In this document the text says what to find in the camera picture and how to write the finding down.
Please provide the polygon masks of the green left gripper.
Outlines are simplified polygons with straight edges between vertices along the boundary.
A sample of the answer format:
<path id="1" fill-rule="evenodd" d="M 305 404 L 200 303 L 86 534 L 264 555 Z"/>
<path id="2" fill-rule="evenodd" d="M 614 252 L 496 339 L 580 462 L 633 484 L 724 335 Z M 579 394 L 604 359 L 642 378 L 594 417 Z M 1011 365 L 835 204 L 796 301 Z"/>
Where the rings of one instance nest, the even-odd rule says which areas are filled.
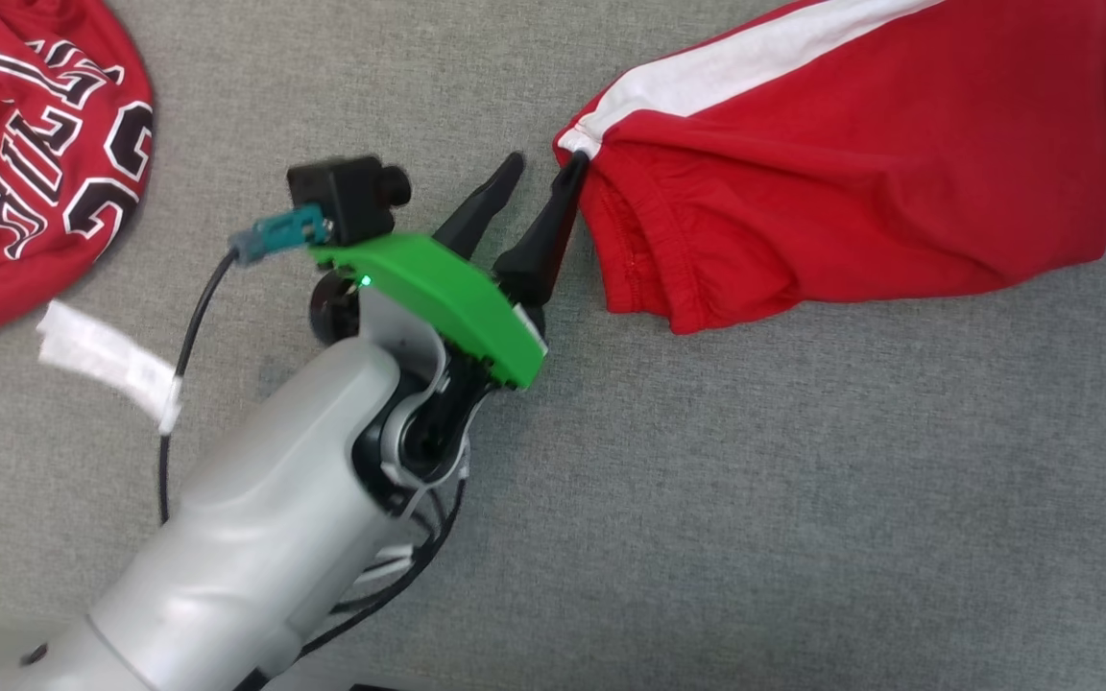
<path id="1" fill-rule="evenodd" d="M 359 336 L 425 383 L 414 404 L 416 418 L 400 425 L 405 454 L 458 449 L 489 392 L 525 390 L 543 367 L 547 346 L 511 302 L 535 308 L 552 299 L 589 155 L 572 153 L 535 222 L 495 259 L 495 285 L 469 260 L 509 205 L 525 166 L 523 153 L 509 153 L 434 237 L 401 233 L 351 248 L 311 249 L 320 266 L 328 264 L 356 285 Z"/>

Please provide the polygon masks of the red shirt with white stripe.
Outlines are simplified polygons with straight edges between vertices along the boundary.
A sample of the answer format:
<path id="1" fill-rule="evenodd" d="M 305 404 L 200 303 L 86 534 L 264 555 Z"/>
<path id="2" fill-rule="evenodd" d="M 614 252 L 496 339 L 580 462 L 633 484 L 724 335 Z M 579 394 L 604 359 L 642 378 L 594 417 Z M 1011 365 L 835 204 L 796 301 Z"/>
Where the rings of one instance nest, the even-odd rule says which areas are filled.
<path id="1" fill-rule="evenodd" d="M 676 334 L 954 299 L 1106 252 L 1106 0 L 796 0 L 553 142 L 607 307 Z"/>

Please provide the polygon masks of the grey fabric sofa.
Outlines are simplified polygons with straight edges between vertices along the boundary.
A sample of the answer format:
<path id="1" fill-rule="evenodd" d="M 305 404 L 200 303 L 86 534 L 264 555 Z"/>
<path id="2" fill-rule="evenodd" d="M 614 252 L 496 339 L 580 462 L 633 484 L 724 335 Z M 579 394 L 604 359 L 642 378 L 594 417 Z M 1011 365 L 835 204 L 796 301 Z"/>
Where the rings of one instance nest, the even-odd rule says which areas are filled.
<path id="1" fill-rule="evenodd" d="M 434 230 L 508 151 L 478 252 L 611 78 L 776 0 L 109 0 L 157 93 L 127 235 L 66 294 L 159 357 L 284 174 L 377 154 Z M 276 679 L 547 691 L 1106 691 L 1106 255 L 979 299 L 677 337 L 611 315 L 587 228 L 534 389 L 497 396 L 447 546 Z"/>

